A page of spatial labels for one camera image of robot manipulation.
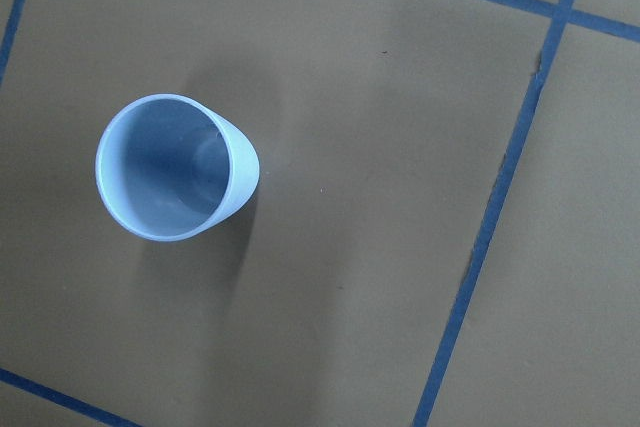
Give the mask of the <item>light blue plastic cup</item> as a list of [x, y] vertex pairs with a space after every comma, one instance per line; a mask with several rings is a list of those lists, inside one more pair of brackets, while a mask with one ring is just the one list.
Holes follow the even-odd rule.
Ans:
[[139, 98], [105, 128], [95, 157], [101, 200], [127, 231], [150, 241], [192, 238], [254, 194], [257, 152], [231, 122], [178, 94]]

